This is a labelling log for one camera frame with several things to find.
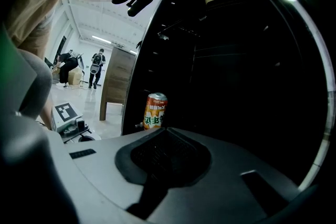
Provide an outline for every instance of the gray surface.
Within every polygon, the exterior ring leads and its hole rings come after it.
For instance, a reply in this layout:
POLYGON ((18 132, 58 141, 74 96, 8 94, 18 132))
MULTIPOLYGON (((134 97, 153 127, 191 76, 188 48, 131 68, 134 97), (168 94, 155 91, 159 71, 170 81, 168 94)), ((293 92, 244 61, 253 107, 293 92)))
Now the gray surface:
POLYGON ((36 73, 36 78, 26 93, 20 112, 35 120, 41 114, 48 99, 52 75, 47 64, 36 55, 20 49, 18 52, 36 73))
MULTIPOLYGON (((139 200, 143 187, 126 182, 114 164, 114 156, 120 147, 151 131, 104 141, 68 144, 66 149, 70 153, 94 149, 96 154, 75 159, 74 163, 108 199, 121 208, 127 208, 139 200)), ((291 180, 247 150, 203 135, 178 131, 207 146, 212 155, 212 166, 194 186, 170 189, 148 221, 168 224, 252 223, 265 218, 265 212, 240 177, 241 173, 254 169, 284 199, 291 201, 299 194, 291 180)))
POLYGON ((0 28, 0 40, 0 55, 3 56, 0 65, 2 83, 0 103, 5 113, 12 113, 19 111, 27 91, 36 78, 36 72, 14 46, 3 24, 0 28))
POLYGON ((56 170, 75 205, 80 223, 144 223, 141 219, 134 217, 111 203, 86 180, 66 151, 58 133, 46 131, 46 134, 49 139, 50 151, 56 170))

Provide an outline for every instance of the white ceiling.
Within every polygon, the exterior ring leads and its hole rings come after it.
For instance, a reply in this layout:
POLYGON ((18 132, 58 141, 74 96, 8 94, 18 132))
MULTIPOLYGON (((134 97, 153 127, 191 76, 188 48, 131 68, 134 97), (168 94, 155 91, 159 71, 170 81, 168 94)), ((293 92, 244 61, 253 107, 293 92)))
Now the white ceiling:
POLYGON ((113 5, 111 2, 69 0, 80 39, 97 45, 108 45, 92 38, 92 35, 122 45, 125 50, 134 50, 146 30, 160 0, 154 0, 135 17, 127 15, 126 3, 113 5))

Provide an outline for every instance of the person's arm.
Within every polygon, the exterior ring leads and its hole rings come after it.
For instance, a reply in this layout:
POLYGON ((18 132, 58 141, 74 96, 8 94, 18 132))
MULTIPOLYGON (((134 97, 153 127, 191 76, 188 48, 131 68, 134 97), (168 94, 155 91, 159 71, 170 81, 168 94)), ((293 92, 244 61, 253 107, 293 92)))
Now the person's arm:
POLYGON ((48 97, 40 114, 41 119, 49 130, 51 130, 51 110, 53 105, 53 101, 48 97))
MULTIPOLYGON (((52 16, 54 12, 51 12, 45 17, 45 19, 37 25, 37 27, 29 34, 29 36, 19 45, 19 49, 29 51, 32 54, 38 56, 44 60, 44 54, 48 43, 49 34, 52 26, 52 16)), ((40 117, 48 129, 51 130, 51 108, 53 102, 48 97, 41 113, 40 117)))
POLYGON ((53 67, 51 70, 51 73, 55 73, 57 71, 57 68, 61 65, 61 62, 57 62, 57 64, 53 67))

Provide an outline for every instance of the orange can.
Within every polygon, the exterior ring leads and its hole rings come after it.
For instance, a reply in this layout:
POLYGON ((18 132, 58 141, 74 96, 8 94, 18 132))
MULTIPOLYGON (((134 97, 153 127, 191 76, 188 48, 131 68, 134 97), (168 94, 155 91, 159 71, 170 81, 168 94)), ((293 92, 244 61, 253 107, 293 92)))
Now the orange can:
POLYGON ((143 127, 145 130, 161 127, 167 103, 167 97, 160 92, 151 93, 147 97, 145 114, 143 116, 143 127))

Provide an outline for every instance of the glossy floor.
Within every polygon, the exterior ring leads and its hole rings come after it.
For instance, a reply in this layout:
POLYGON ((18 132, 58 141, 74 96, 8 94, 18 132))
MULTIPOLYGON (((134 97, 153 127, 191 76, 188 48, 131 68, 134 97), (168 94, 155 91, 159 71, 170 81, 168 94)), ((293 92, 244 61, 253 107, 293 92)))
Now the glossy floor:
POLYGON ((90 131, 102 139, 120 136, 123 105, 108 103, 106 120, 99 121, 101 92, 102 86, 97 86, 96 90, 88 89, 88 84, 85 83, 84 87, 70 85, 68 88, 53 84, 51 98, 55 105, 71 102, 83 113, 83 119, 89 125, 90 131))

